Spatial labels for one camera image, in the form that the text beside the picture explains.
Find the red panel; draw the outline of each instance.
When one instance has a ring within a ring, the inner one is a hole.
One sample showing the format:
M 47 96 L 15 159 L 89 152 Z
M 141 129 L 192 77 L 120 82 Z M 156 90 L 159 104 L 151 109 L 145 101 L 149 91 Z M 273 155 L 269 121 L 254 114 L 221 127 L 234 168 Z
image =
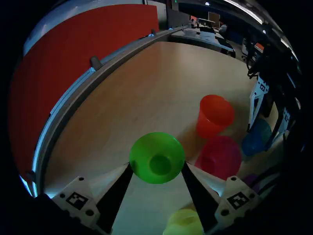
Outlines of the red panel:
M 76 15 L 46 33 L 16 70 L 9 97 L 9 135 L 25 178 L 40 133 L 63 93 L 90 68 L 122 46 L 158 31 L 152 5 L 112 5 Z

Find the wooden table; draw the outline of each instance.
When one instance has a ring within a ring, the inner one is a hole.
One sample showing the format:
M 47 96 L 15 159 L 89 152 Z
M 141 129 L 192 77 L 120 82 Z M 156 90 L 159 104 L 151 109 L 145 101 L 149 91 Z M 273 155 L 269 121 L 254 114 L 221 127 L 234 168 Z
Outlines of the wooden table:
M 227 47 L 227 46 L 222 45 L 221 43 L 219 43 L 219 41 L 215 38 L 215 35 L 213 35 L 211 38 L 202 38 L 198 34 L 196 34 L 194 36 L 191 36 L 191 35 L 185 35 L 185 33 L 183 31 L 178 31 L 176 33 L 171 34 L 171 37 L 195 40 L 195 41 L 198 41 L 198 42 L 203 42 L 203 43 L 207 43 L 207 44 L 213 45 L 213 46 L 221 48 L 221 49 L 225 49 L 227 51 L 231 51 L 231 52 L 234 51 L 234 49 L 231 48 L 231 46 Z
M 208 94 L 233 105 L 235 121 L 223 134 L 240 143 L 255 83 L 246 73 L 241 61 L 209 49 L 149 46 L 109 75 L 69 120 L 50 157 L 46 193 L 54 195 L 78 175 L 93 181 L 128 162 L 134 142 L 149 132 L 175 136 L 194 162 L 205 144 L 195 132 L 199 102 Z M 169 216 L 191 202 L 181 174 L 161 185 L 133 175 L 113 234 L 162 234 Z

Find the green cup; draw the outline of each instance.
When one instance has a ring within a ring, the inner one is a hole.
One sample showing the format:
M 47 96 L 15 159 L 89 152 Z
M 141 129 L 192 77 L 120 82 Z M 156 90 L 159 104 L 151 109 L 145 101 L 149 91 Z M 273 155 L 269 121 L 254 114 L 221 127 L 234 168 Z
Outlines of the green cup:
M 154 132 L 138 139 L 130 150 L 130 165 L 134 173 L 150 184 L 163 184 L 182 170 L 185 152 L 173 136 Z

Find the red cup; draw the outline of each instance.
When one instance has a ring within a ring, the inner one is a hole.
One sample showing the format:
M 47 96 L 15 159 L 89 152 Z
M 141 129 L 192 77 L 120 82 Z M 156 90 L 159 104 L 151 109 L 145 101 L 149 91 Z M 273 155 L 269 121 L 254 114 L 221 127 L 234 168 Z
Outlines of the red cup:
M 197 133 L 209 139 L 222 132 L 234 121 L 235 111 L 228 101 L 217 95 L 208 95 L 200 101 Z
M 195 163 L 196 167 L 224 180 L 236 175 L 240 165 L 240 148 L 228 136 L 215 136 L 210 139 Z

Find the blue cup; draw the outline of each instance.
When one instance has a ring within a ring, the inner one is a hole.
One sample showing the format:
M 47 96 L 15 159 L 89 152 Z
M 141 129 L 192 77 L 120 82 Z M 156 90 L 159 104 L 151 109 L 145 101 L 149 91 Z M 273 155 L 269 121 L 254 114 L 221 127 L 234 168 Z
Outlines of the blue cup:
M 272 135 L 271 128 L 264 119 L 257 119 L 251 131 L 243 139 L 241 148 L 246 156 L 252 156 L 265 150 L 265 145 Z

